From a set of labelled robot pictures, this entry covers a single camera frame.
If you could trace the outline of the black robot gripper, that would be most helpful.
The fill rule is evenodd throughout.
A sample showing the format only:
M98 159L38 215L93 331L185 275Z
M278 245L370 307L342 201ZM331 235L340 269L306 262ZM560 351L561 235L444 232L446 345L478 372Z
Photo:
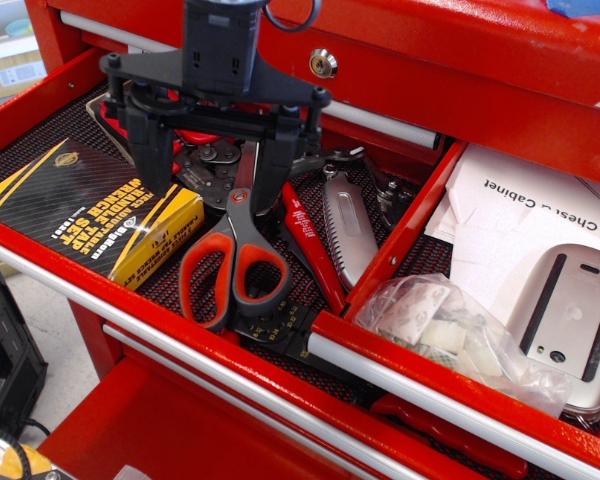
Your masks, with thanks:
M293 160L319 140L331 95L259 55L266 12L264 1L187 1L182 48L101 59L107 114L127 131L139 178L156 196L171 186L173 129L259 140L254 214L274 206Z

